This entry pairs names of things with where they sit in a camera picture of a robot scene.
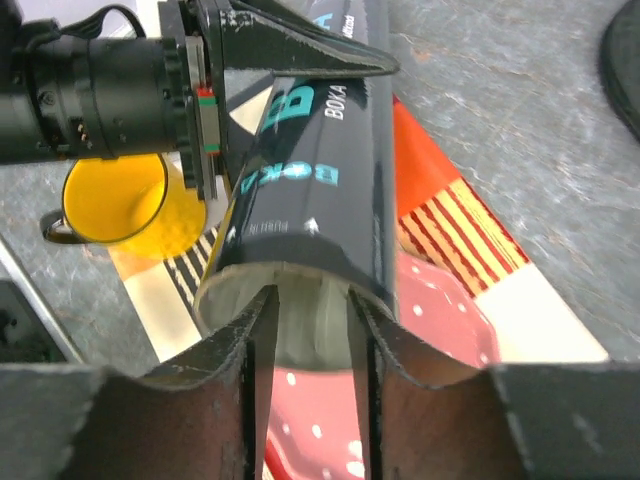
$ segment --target red plate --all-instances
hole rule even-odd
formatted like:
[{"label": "red plate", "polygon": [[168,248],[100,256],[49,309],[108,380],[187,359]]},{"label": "red plate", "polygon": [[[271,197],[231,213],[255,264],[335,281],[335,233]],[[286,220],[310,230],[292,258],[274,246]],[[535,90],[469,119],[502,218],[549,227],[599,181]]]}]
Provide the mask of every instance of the red plate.
[{"label": "red plate", "polygon": [[[493,327],[448,272],[398,252],[401,323],[414,335],[475,367],[499,359]],[[276,480],[364,478],[350,373],[277,369],[267,438]]]}]

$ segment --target yellow plastic cup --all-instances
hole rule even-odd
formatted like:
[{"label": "yellow plastic cup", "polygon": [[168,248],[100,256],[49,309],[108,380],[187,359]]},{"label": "yellow plastic cup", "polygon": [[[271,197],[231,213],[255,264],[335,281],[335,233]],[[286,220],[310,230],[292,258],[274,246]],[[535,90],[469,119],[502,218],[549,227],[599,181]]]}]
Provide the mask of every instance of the yellow plastic cup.
[{"label": "yellow plastic cup", "polygon": [[151,259],[176,257],[200,237],[206,206],[161,155],[79,160],[62,190],[62,209],[40,220],[45,240],[95,243]]}]

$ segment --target black tube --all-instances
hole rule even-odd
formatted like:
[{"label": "black tube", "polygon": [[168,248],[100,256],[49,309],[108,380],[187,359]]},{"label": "black tube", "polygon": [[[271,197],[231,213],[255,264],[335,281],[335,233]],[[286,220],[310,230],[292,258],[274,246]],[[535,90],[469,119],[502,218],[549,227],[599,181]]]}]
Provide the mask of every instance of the black tube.
[{"label": "black tube", "polygon": [[[386,2],[316,0],[324,28],[389,49]],[[390,77],[278,79],[208,275],[284,262],[319,269],[394,310]]]},{"label": "black tube", "polygon": [[63,36],[14,58],[0,87],[0,163],[175,150],[161,40]]}]

